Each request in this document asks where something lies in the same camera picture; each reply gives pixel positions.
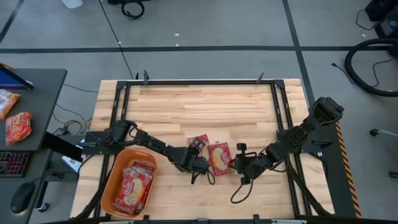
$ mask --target butcher block tabletop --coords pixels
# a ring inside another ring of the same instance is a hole
[[[308,116],[302,84],[299,79],[285,79],[285,89],[294,125]],[[117,80],[104,80],[99,88],[91,124],[92,131],[109,127]],[[280,107],[282,96],[277,89]],[[120,119],[124,90],[119,99]],[[287,127],[282,109],[284,127]],[[189,137],[207,134],[210,144],[227,142],[232,158],[239,151],[236,143],[244,142],[247,152],[259,152],[276,141],[277,120],[270,85],[149,85],[132,86],[126,119],[138,128],[172,146],[188,146]],[[157,173],[144,211],[151,220],[294,218],[286,173],[265,171],[254,180],[247,200],[232,204],[230,198],[240,186],[237,173],[216,177],[210,185],[200,175],[191,184],[191,174],[178,171],[166,157],[140,146],[131,148],[152,154]],[[301,154],[308,188],[323,207],[333,213],[328,185],[321,161]],[[110,169],[113,156],[109,160]],[[103,156],[92,157],[80,171],[71,217],[78,215],[98,189]],[[277,169],[283,170],[284,164]],[[245,185],[234,198],[243,198],[250,185]],[[296,186],[300,211],[304,214],[300,189]]]

